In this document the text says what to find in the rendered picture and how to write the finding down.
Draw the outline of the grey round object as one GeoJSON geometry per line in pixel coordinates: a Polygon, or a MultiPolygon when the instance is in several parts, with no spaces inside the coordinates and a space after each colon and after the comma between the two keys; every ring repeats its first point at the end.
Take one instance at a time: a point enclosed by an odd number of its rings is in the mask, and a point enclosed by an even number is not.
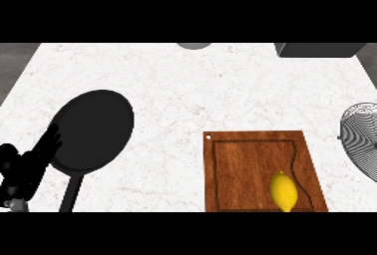
{"type": "Polygon", "coordinates": [[[200,50],[204,49],[210,43],[177,43],[179,46],[188,50],[200,50]]]}

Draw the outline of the dark grey box appliance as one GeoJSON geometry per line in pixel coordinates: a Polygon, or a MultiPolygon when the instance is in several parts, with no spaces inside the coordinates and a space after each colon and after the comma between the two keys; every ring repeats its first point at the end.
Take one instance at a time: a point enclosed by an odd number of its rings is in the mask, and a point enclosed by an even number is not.
{"type": "Polygon", "coordinates": [[[279,58],[350,58],[365,43],[275,43],[279,58]]]}

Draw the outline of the brown wooden cutting board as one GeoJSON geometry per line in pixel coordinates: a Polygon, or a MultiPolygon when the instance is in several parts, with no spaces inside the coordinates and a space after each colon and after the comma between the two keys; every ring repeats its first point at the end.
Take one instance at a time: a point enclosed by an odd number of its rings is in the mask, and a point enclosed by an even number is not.
{"type": "Polygon", "coordinates": [[[278,212],[269,181],[281,171],[293,179],[293,212],[327,212],[327,203],[302,130],[203,133],[204,210],[278,212]]]}

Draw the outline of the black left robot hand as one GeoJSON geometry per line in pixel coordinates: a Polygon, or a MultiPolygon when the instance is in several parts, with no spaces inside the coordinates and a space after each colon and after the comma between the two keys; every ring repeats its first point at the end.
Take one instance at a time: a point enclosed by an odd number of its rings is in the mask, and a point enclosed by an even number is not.
{"type": "Polygon", "coordinates": [[[19,153],[12,143],[0,144],[0,207],[10,209],[10,201],[33,199],[46,168],[62,145],[59,127],[49,125],[31,150],[19,153]]]}

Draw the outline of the black frying pan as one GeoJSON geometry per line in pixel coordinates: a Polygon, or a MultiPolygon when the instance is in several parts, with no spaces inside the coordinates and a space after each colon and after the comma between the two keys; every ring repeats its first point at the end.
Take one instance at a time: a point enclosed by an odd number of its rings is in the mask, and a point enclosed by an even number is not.
{"type": "Polygon", "coordinates": [[[59,211],[71,212],[84,175],[117,158],[127,145],[135,128],[133,107],[120,93],[95,90],[68,101],[52,123],[59,127],[62,142],[52,165],[70,176],[59,211]]]}

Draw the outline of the yellow squash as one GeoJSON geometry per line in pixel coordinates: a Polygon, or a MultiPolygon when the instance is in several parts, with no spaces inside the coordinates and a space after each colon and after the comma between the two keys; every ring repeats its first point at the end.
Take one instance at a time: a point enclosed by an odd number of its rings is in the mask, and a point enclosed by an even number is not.
{"type": "Polygon", "coordinates": [[[288,175],[281,171],[269,181],[271,199],[282,212],[290,212],[297,202],[297,188],[288,175]]]}

